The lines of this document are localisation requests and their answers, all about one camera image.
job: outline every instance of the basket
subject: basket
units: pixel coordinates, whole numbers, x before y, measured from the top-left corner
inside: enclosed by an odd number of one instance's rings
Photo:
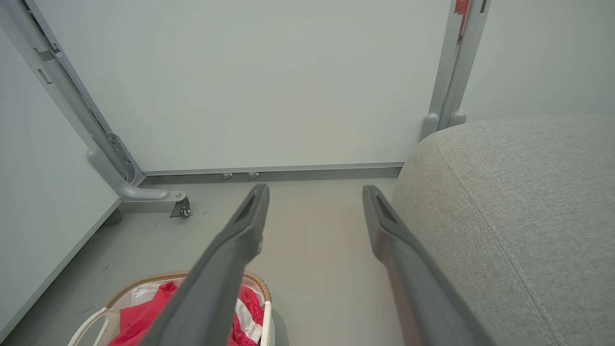
[[[81,327],[75,332],[73,338],[68,343],[68,346],[77,346],[81,338],[87,330],[100,318],[104,318],[105,322],[93,346],[107,346],[114,337],[119,334],[119,311],[123,308],[131,307],[133,304],[132,293],[139,288],[145,286],[160,286],[164,283],[174,281],[179,286],[186,278],[188,272],[172,272],[160,275],[151,275],[139,279],[132,284],[126,286],[122,291],[111,299],[109,304],[100,311],[95,312],[88,318]],[[263,346],[275,346],[276,330],[274,328],[273,317],[271,315],[271,295],[264,281],[252,272],[244,272],[244,277],[241,285],[252,288],[257,294],[260,293],[264,297],[265,309],[263,318],[263,334],[261,335],[260,344]]]

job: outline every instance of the gray floor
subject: gray floor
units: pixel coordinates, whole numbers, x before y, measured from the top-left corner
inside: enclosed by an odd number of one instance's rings
[[[271,290],[277,344],[402,345],[388,277],[371,253],[361,201],[366,184],[390,196],[398,172],[150,178],[145,185],[187,190],[191,217],[129,213],[120,224],[99,229],[3,345],[66,345],[126,284],[190,269],[259,182],[269,185],[271,202],[261,254],[247,269]]]

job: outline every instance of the basket handle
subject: basket handle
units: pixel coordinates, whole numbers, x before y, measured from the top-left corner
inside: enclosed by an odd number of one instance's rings
[[[83,322],[81,327],[79,327],[71,338],[70,342],[68,342],[68,346],[77,346],[88,329],[90,329],[90,327],[98,321],[99,318],[105,318],[105,323],[103,324],[100,333],[98,333],[98,337],[96,338],[93,346],[98,346],[100,341],[103,339],[106,341],[106,343],[104,342],[103,344],[108,344],[113,337],[116,327],[119,325],[119,314],[113,310],[102,308],[100,311],[95,312],[92,316],[90,316],[90,318]]]

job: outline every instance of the basket rim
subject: basket rim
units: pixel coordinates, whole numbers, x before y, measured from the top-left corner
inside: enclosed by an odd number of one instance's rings
[[[182,278],[185,278],[187,275],[188,275],[187,270],[180,270],[177,272],[167,272],[167,273],[144,276],[126,285],[126,287],[124,287],[115,296],[113,296],[113,298],[109,301],[109,303],[105,307],[107,309],[113,308],[113,305],[115,305],[115,303],[117,303],[117,301],[124,294],[132,291],[137,286],[141,286],[142,284],[152,283],[152,282],[161,281],[161,280],[182,279]],[[269,293],[269,288],[267,287],[267,284],[265,284],[263,279],[261,279],[258,275],[252,272],[248,272],[247,270],[244,270],[244,278],[254,281],[258,285],[258,287],[261,289],[261,291],[263,292],[265,301],[266,302],[271,301],[271,293]]]

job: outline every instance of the gray sofa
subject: gray sofa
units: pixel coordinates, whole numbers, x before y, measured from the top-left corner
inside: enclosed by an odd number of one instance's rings
[[[437,132],[392,204],[496,344],[615,344],[615,116]]]

